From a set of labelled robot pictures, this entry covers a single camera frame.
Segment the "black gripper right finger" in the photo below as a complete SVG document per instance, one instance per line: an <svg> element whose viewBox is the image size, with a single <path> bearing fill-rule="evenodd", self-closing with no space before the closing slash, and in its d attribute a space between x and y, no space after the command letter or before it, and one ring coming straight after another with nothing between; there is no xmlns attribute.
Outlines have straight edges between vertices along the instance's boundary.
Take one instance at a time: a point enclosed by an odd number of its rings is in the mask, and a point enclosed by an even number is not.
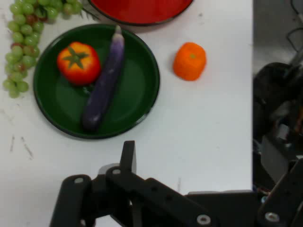
<svg viewBox="0 0 303 227"><path fill-rule="evenodd" d="M303 225L303 160L291 168L275 185L257 213L258 227L301 227Z"/></svg>

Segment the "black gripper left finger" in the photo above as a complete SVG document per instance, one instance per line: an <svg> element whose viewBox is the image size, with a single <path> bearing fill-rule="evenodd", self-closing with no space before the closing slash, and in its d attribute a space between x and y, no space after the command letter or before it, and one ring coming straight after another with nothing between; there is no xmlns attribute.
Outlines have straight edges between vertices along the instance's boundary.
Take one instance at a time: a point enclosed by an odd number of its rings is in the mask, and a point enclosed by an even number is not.
<svg viewBox="0 0 303 227"><path fill-rule="evenodd" d="M202 205L155 179L135 174L135 142L124 142L120 163L91 179L66 178L50 225L93 227L111 216L124 227L218 227L218 218Z"/></svg>

